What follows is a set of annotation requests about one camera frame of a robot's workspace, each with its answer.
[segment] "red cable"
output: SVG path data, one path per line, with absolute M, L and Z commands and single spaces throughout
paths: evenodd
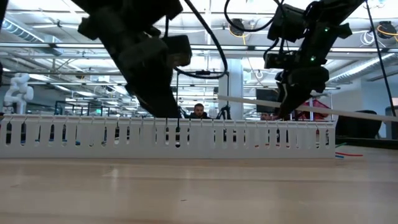
M 361 157 L 363 155 L 361 154 L 348 154 L 348 153 L 342 153 L 342 152 L 336 152 L 337 155 L 341 155 L 341 156 L 356 156 L 356 157 Z

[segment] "ceiling duct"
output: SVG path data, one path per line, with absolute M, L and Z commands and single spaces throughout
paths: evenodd
M 26 40 L 31 43 L 43 43 L 43 42 L 49 42 L 49 43 L 57 43 L 61 42 L 58 40 L 56 37 L 52 35 L 46 35 L 44 39 L 40 38 L 38 35 L 33 34 L 33 32 L 28 31 L 27 29 L 23 28 L 22 24 L 19 24 L 18 22 L 12 21 L 8 18 L 4 18 L 2 21 L 2 30 L 7 31 L 10 34 L 14 34 L 17 37 Z M 60 49 L 51 49 L 51 48 L 38 48 L 39 51 L 45 54 L 52 54 L 55 56 L 60 56 L 63 54 L 63 52 Z
M 397 59 L 398 54 L 387 54 L 382 57 L 385 67 L 396 63 Z M 379 69 L 380 60 L 378 57 L 366 61 L 358 61 L 333 72 L 330 75 L 332 78 L 329 79 L 328 83 L 348 83 Z

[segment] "person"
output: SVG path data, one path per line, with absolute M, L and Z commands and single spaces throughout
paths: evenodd
M 198 103 L 193 107 L 193 113 L 190 115 L 191 119 L 211 119 L 207 116 L 205 112 L 205 106 L 203 104 Z
M 261 113 L 261 121 L 272 121 L 272 116 L 268 113 Z

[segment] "wooden table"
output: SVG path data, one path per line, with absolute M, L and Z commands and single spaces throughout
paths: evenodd
M 398 151 L 333 160 L 0 160 L 0 223 L 397 223 Z

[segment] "black chair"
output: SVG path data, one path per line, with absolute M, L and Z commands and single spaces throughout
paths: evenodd
M 362 110 L 360 113 L 377 114 L 375 111 Z M 336 136 L 345 138 L 375 139 L 381 128 L 381 121 L 339 116 L 336 124 Z

